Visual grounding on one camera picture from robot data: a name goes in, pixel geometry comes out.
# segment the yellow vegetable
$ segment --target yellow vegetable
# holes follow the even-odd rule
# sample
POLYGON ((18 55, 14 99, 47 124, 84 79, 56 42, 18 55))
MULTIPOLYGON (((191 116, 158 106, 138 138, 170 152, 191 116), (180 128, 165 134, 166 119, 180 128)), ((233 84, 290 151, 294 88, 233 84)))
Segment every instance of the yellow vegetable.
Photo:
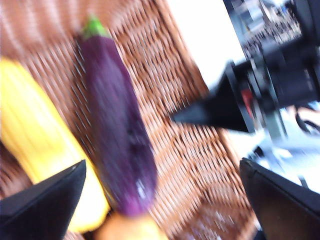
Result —
POLYGON ((117 212, 93 236, 94 240, 168 240, 149 214, 128 217, 117 212))
POLYGON ((91 160, 47 94, 18 62, 2 57, 0 79, 2 143, 34 184, 85 159, 84 187, 69 229, 83 233, 98 228, 109 205, 91 160))

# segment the yellow squash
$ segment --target yellow squash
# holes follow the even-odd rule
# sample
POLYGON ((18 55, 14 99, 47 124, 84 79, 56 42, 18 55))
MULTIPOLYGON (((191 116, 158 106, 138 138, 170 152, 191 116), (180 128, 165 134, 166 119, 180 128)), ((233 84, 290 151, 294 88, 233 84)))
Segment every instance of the yellow squash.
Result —
POLYGON ((109 205, 91 160, 47 94, 18 62, 1 58, 0 81, 2 143, 34 184, 85 159, 84 187, 69 229, 96 229, 109 205))

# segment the woven wicker surface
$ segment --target woven wicker surface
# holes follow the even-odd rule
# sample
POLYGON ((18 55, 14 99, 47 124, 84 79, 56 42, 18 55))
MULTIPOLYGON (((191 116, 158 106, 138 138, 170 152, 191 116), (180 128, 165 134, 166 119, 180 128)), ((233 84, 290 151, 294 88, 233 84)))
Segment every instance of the woven wicker surface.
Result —
MULTIPOLYGON (((169 119, 208 89, 164 0, 2 0, 1 54, 31 72, 94 161, 78 41, 92 13, 117 43, 153 146, 159 184, 151 214, 157 223, 170 238, 249 239, 254 215, 225 132, 169 119)), ((9 178, 27 186, 21 170, 9 178)))

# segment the black object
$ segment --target black object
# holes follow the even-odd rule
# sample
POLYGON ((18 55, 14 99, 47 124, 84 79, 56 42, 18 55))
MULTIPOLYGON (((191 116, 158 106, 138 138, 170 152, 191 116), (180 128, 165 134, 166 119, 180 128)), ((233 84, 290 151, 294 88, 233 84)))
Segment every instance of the black object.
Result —
POLYGON ((320 6, 318 0, 296 0, 291 8, 302 23, 301 37, 281 45, 264 42, 260 55, 238 65, 229 63, 217 90, 174 114, 172 119, 252 133, 252 112, 267 114, 319 101, 320 6), (252 102, 244 102, 247 93, 257 102, 258 110, 251 112, 252 102))
POLYGON ((240 176, 268 240, 319 240, 320 195, 243 158, 240 176))
POLYGON ((78 204, 86 162, 0 201, 1 240, 62 240, 78 204))
POLYGON ((253 133, 254 123, 242 99, 235 73, 241 72, 243 66, 235 67, 233 62, 228 63, 217 90, 177 112, 171 117, 172 120, 253 133))
POLYGON ((258 231, 253 240, 266 240, 264 232, 258 231))

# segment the eggplant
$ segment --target eggplant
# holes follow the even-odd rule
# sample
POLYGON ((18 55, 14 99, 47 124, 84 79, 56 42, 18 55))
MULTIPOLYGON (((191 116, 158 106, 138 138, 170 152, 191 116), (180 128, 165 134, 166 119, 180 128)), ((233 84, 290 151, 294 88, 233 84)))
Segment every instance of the eggplant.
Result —
POLYGON ((157 168, 130 75, 97 18, 85 27, 80 48, 100 180, 113 209, 143 214, 154 200, 157 168))

